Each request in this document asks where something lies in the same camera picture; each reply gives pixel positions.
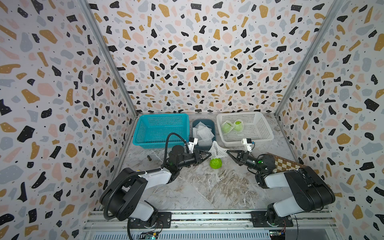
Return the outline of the green custard apple dark spots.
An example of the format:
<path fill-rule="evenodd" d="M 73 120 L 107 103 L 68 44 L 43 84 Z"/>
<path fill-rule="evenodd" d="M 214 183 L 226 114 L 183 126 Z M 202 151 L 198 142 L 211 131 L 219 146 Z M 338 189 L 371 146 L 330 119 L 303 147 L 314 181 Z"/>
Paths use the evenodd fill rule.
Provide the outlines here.
<path fill-rule="evenodd" d="M 220 169 L 222 167 L 223 163 L 220 158 L 214 158 L 210 160 L 210 167 L 212 169 Z"/>

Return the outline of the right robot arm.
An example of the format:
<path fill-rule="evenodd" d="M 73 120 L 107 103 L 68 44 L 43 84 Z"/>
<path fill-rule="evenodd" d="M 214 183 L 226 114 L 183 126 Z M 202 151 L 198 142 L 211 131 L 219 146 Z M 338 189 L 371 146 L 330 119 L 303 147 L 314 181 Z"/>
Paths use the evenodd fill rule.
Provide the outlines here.
<path fill-rule="evenodd" d="M 275 158 L 270 154 L 253 157 L 249 151 L 228 150 L 227 154 L 239 166 L 246 166 L 254 174 L 259 187 L 263 189 L 289 188 L 291 196 L 269 204 L 263 220 L 272 227 L 285 222 L 285 218 L 313 210 L 322 210 L 335 202 L 331 188 L 309 166 L 296 170 L 274 172 Z"/>

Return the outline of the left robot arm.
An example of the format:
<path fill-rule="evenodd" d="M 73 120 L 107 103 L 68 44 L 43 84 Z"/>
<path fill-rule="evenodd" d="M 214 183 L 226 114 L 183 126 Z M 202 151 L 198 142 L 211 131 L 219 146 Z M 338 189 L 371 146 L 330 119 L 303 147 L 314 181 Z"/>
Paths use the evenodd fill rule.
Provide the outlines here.
<path fill-rule="evenodd" d="M 184 147 L 176 145 L 170 153 L 166 153 L 160 168 L 140 172 L 123 169 L 100 197 L 104 218 L 116 218 L 119 221 L 138 219 L 148 226 L 154 225 L 159 210 L 141 200 L 143 193 L 152 187 L 172 183 L 182 168 L 198 166 L 211 156 L 209 152 L 196 149 L 186 152 Z"/>

